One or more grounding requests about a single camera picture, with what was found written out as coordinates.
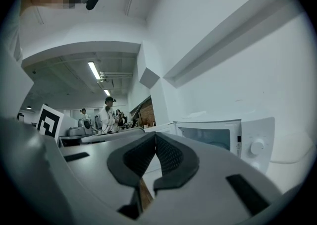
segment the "white jacket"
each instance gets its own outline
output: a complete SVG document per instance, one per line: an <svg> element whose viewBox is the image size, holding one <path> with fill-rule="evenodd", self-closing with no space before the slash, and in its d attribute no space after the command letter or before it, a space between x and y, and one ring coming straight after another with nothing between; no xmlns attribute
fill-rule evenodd
<svg viewBox="0 0 317 225"><path fill-rule="evenodd" d="M103 107L102 110L99 113L101 122L103 123L103 131L106 130L107 126L110 126L109 131L110 132L118 132L119 127L118 123L115 122L114 116L114 110L113 108L110 108L109 111L106 111L106 108Z"/></svg>
<svg viewBox="0 0 317 225"><path fill-rule="evenodd" d="M90 116L87 115L87 114L81 114L81 118L82 118L83 120L89 120L89 121L90 121Z"/></svg>

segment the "laboratory room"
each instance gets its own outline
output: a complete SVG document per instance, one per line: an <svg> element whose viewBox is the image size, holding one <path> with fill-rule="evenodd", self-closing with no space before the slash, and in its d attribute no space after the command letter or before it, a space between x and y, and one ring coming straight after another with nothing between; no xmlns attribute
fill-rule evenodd
<svg viewBox="0 0 317 225"><path fill-rule="evenodd" d="M310 221L317 47L307 0L8 1L4 216Z"/></svg>

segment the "cap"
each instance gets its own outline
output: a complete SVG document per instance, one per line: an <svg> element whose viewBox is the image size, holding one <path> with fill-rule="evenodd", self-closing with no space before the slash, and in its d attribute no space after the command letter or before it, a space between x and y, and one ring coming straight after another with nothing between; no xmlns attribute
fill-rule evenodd
<svg viewBox="0 0 317 225"><path fill-rule="evenodd" d="M108 96L105 100L105 103L106 102L113 102L113 98L111 96Z"/></svg>

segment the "equipment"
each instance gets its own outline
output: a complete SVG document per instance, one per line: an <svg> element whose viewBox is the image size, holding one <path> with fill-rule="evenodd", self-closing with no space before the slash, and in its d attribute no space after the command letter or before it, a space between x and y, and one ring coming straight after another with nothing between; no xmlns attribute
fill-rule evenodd
<svg viewBox="0 0 317 225"><path fill-rule="evenodd" d="M131 120L135 120L135 119L138 119L139 118L139 112L140 112L140 109L142 108L143 104L140 104L137 109L135 110L134 114L132 115L131 117Z"/></svg>
<svg viewBox="0 0 317 225"><path fill-rule="evenodd" d="M67 131L67 136L74 137L74 136L83 136L86 135L84 127L71 127Z"/></svg>
<svg viewBox="0 0 317 225"><path fill-rule="evenodd" d="M91 129L90 121L88 119L86 119L86 120L79 119L78 120L78 127L84 127L85 129Z"/></svg>
<svg viewBox="0 0 317 225"><path fill-rule="evenodd" d="M266 113L257 115L220 117L205 114L145 131L171 133L224 148L265 174L274 145L275 119Z"/></svg>
<svg viewBox="0 0 317 225"><path fill-rule="evenodd" d="M98 134L98 135L96 134L96 135L88 136L88 137L83 136L80 139L80 143L88 144L92 142L111 141L111 140L116 140L116 139L120 139L124 137L131 137L132 135L140 134L140 133L144 133L144 130L140 127L136 127L136 128L124 130L122 132L112 132L112 133L104 133L104 134Z"/></svg>
<svg viewBox="0 0 317 225"><path fill-rule="evenodd" d="M30 126L0 124L3 168L30 207L54 224L254 224L281 196L231 152L180 136L118 133L113 141L59 149ZM163 177L142 213L139 181L155 154Z"/></svg>
<svg viewBox="0 0 317 225"><path fill-rule="evenodd" d="M98 130L102 130L103 128L103 123L101 122L99 115L95 116L95 126Z"/></svg>

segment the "microwave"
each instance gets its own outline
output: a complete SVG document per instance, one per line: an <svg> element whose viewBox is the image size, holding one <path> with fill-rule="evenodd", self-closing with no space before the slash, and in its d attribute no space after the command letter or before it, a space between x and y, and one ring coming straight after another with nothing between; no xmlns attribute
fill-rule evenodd
<svg viewBox="0 0 317 225"><path fill-rule="evenodd" d="M266 117L212 121L212 118L205 116L186 118L146 128L145 131L175 134L226 149L265 174L273 151L275 119Z"/></svg>

